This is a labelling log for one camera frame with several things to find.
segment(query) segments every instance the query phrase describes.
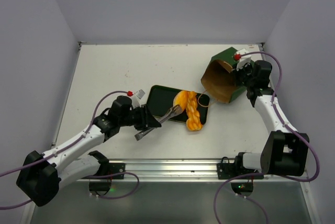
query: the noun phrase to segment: white table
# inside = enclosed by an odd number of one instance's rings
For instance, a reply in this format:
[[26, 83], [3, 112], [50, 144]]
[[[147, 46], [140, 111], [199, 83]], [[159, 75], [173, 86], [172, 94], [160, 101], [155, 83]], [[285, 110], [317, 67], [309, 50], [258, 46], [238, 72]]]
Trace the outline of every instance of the white table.
[[[83, 45], [65, 107], [57, 145], [80, 132], [89, 123], [96, 103], [115, 90], [146, 92], [164, 85], [202, 92], [200, 78], [210, 58], [234, 47], [258, 51], [257, 45]], [[261, 59], [253, 55], [253, 60]], [[112, 96], [98, 112], [110, 107]], [[140, 141], [133, 127], [94, 148], [110, 159], [203, 159], [234, 157], [238, 152], [261, 152], [268, 133], [260, 115], [245, 93], [231, 104], [215, 103], [208, 110], [200, 132], [165, 122]]]

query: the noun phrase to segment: gray floor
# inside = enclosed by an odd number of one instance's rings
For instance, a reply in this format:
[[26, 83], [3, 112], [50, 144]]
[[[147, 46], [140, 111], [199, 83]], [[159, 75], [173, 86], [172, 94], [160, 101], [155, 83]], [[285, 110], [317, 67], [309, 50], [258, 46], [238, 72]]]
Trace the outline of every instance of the gray floor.
[[[134, 183], [115, 183], [121, 195]], [[124, 199], [103, 200], [88, 196], [87, 182], [77, 182], [44, 207], [36, 207], [32, 224], [45, 223], [217, 223], [213, 198], [219, 183], [141, 183]], [[251, 197], [269, 213], [271, 224], [311, 223], [299, 183], [255, 183]], [[260, 208], [222, 189], [217, 209], [222, 223], [265, 223]]]

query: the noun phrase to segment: metal tongs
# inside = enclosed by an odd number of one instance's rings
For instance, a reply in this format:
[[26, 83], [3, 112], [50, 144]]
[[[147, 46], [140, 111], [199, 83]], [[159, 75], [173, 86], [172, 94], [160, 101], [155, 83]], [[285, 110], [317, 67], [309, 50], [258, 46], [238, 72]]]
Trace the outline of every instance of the metal tongs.
[[[167, 111], [167, 113], [158, 120], [158, 122], [162, 124], [165, 121], [169, 120], [170, 118], [178, 116], [182, 112], [183, 112], [183, 110], [182, 110], [181, 106], [180, 105], [175, 105], [175, 106], [171, 107]], [[139, 132], [138, 134], [135, 135], [136, 140], [138, 141], [138, 140], [142, 139], [145, 135], [147, 135], [148, 133], [150, 133], [154, 129], [156, 129], [156, 128], [150, 128], [148, 130], [144, 130], [144, 131]]]

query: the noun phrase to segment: dark green tray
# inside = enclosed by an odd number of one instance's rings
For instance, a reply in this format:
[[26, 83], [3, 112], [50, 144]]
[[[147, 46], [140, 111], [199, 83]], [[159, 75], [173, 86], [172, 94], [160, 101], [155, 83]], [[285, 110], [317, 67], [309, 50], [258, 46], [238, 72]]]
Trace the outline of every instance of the dark green tray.
[[[166, 114], [168, 109], [170, 109], [173, 106], [173, 99], [174, 97], [180, 92], [181, 89], [175, 89], [170, 87], [165, 87], [161, 85], [154, 85], [151, 87], [147, 105], [151, 112], [151, 114], [155, 117], [162, 117]], [[202, 105], [207, 106], [209, 104], [209, 97], [205, 94], [203, 94], [199, 102]], [[198, 104], [197, 110], [200, 113], [200, 122], [201, 124], [205, 124], [207, 120], [207, 112], [208, 107], [202, 107]], [[188, 119], [188, 116], [186, 114], [186, 111], [181, 113], [180, 115], [171, 118], [171, 121], [177, 121], [177, 122], [186, 122]]]

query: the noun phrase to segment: red cap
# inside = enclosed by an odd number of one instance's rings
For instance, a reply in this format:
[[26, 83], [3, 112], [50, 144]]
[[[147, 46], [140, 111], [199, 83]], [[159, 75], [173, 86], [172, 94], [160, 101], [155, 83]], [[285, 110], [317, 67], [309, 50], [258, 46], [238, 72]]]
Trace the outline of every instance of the red cap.
[[234, 58], [235, 61], [238, 61], [238, 60], [241, 59], [241, 54], [235, 54], [235, 55], [233, 56], [233, 58]]

